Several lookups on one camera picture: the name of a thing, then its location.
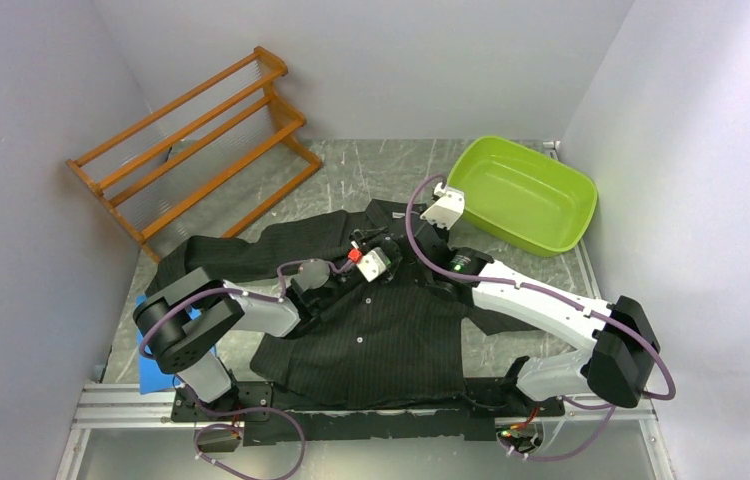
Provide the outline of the black pinstriped shirt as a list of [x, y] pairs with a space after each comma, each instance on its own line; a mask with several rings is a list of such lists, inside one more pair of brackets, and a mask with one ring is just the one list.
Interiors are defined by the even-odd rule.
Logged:
[[[146, 292], [155, 294], [196, 268], [243, 284], [273, 278], [277, 267], [290, 261], [340, 260], [353, 230], [401, 223], [404, 210], [400, 203], [373, 200], [361, 212], [338, 210], [272, 224], [254, 242], [192, 236], [159, 262]], [[416, 283], [417, 271], [415, 263], [403, 262], [386, 284], [359, 281], [299, 339], [264, 336], [251, 370], [321, 404], [349, 409], [461, 394], [463, 320], [487, 335], [531, 327], [439, 298]]]

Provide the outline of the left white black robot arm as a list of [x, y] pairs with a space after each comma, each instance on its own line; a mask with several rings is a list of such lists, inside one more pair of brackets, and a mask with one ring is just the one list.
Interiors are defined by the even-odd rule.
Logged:
[[229, 331], [300, 338], [322, 324], [328, 310], [361, 282], [389, 280], [400, 259], [397, 235], [365, 238], [355, 232], [345, 264], [293, 261], [296, 271], [290, 279], [279, 280], [277, 295], [214, 279], [198, 268], [135, 308], [133, 320], [142, 336], [139, 351], [162, 373], [190, 387], [208, 417], [223, 420], [238, 401], [235, 377], [215, 353]]

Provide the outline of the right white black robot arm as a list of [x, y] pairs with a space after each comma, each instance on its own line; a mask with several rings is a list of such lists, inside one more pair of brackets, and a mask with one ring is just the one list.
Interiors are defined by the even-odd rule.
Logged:
[[567, 343], [568, 353], [516, 358], [500, 380], [501, 401], [515, 415], [554, 397], [592, 393], [618, 408], [649, 396], [646, 382], [659, 370], [676, 388], [642, 305], [629, 297], [607, 303], [535, 281], [472, 248], [453, 249], [447, 226], [428, 213], [408, 214], [402, 231], [427, 274], [426, 284], [475, 314], [519, 322]]

